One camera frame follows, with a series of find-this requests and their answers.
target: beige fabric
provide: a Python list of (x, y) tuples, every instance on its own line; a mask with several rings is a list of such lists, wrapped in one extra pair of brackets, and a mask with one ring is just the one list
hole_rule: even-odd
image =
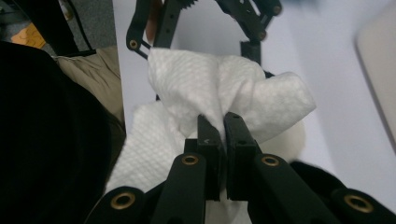
[(56, 61), (106, 109), (112, 142), (110, 168), (114, 167), (126, 137), (117, 48), (97, 49), (96, 54), (86, 57), (56, 57)]

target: white table surface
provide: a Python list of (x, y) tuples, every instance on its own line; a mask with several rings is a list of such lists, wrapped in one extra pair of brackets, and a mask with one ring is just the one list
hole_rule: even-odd
[[(281, 1), (284, 11), (267, 29), (262, 64), (275, 74), (292, 71), (317, 102), (304, 119), (301, 159), (339, 177), (396, 212), (396, 156), (378, 115), (355, 50), (359, 29), (391, 0)], [(125, 36), (135, 0), (113, 0), (126, 127), (135, 105), (152, 102), (147, 62), (129, 51)], [(183, 10), (174, 49), (239, 55), (239, 26), (213, 0)]]

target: white paper towel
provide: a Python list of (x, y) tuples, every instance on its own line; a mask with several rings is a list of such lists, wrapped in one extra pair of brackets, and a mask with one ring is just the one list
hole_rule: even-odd
[[(151, 49), (148, 66), (149, 82), (161, 101), (135, 109), (133, 128), (107, 190), (126, 185), (148, 191), (163, 182), (174, 157), (183, 152), (184, 140), (196, 137), (200, 114), (222, 138), (223, 116), (229, 111), (239, 114), (260, 144), (315, 108), (307, 87), (296, 75), (285, 73), (265, 79), (258, 64), (242, 57)], [(208, 214), (215, 218), (207, 223), (241, 220), (234, 218), (241, 210), (239, 206), (224, 200), (209, 204), (213, 211)]]

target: crumpled tissue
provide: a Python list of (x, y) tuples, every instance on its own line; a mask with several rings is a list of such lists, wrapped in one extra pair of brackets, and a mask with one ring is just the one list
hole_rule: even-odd
[[(284, 73), (265, 79), (257, 63), (238, 56), (152, 48), (148, 79), (161, 101), (134, 110), (132, 130), (107, 191), (120, 186), (148, 191), (163, 182), (173, 159), (183, 152), (185, 139), (196, 137), (200, 114), (224, 139), (223, 117), (234, 112), (261, 144), (316, 107), (297, 75)], [(206, 223), (242, 223), (235, 218), (243, 210), (240, 206), (227, 200), (209, 204), (206, 213), (211, 215)]]

